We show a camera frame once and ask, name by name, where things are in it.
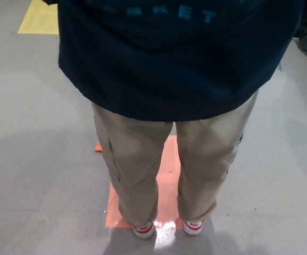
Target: legs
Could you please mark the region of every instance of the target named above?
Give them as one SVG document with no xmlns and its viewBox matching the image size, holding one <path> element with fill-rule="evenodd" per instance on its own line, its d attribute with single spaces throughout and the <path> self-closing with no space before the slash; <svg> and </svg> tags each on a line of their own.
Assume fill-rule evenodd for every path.
<svg viewBox="0 0 307 255">
<path fill-rule="evenodd" d="M 183 220 L 201 222 L 216 207 L 216 195 L 256 98 L 257 93 L 238 109 L 208 120 L 176 123 L 181 162 L 178 210 Z"/>
<path fill-rule="evenodd" d="M 208 120 L 176 123 L 181 161 L 178 210 L 190 227 L 201 227 L 216 207 L 215 197 L 256 98 L 257 93 L 238 109 Z M 94 104 L 93 110 L 119 211 L 126 222 L 145 231 L 157 216 L 156 176 L 172 123 L 133 120 Z"/>
<path fill-rule="evenodd" d="M 119 211 L 127 223 L 144 226 L 157 216 L 156 176 L 172 122 L 133 120 L 94 104 L 93 110 Z"/>
</svg>

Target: yellow square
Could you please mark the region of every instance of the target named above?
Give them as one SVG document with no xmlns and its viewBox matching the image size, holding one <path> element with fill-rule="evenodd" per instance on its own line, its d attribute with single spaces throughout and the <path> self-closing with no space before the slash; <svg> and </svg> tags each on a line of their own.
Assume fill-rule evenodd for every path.
<svg viewBox="0 0 307 255">
<path fill-rule="evenodd" d="M 58 35 L 57 5 L 32 0 L 18 33 Z"/>
</svg>

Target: person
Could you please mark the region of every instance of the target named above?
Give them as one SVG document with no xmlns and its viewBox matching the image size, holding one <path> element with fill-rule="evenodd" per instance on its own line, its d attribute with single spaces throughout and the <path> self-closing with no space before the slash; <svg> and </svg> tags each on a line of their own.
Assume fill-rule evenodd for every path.
<svg viewBox="0 0 307 255">
<path fill-rule="evenodd" d="M 199 234 L 307 1 L 44 1 L 58 2 L 59 66 L 92 102 L 124 220 L 140 238 L 154 233 L 156 176 L 176 123 L 179 216 Z"/>
</svg>

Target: gray floor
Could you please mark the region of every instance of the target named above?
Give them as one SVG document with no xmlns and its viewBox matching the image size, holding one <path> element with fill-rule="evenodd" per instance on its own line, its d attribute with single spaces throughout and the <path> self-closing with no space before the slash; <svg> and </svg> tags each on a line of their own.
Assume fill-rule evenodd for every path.
<svg viewBox="0 0 307 255">
<path fill-rule="evenodd" d="M 89 102 L 56 67 L 57 36 L 17 35 L 27 8 L 0 0 L 0 254 L 307 254 L 307 56 L 295 43 L 204 233 L 140 241 L 104 227 L 109 178 Z"/>
</svg>

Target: red and white sneaker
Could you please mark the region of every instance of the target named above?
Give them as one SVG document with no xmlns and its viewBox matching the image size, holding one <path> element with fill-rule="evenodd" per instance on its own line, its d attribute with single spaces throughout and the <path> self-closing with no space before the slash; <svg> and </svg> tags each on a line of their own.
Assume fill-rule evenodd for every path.
<svg viewBox="0 0 307 255">
<path fill-rule="evenodd" d="M 189 235 L 198 235 L 203 230 L 205 220 L 201 222 L 187 222 L 186 220 L 183 220 L 183 229 L 184 231 Z"/>
<path fill-rule="evenodd" d="M 133 227 L 133 231 L 136 234 L 136 236 L 139 237 L 140 239 L 146 239 L 154 234 L 155 226 L 153 222 L 149 222 L 142 227 Z"/>
</svg>

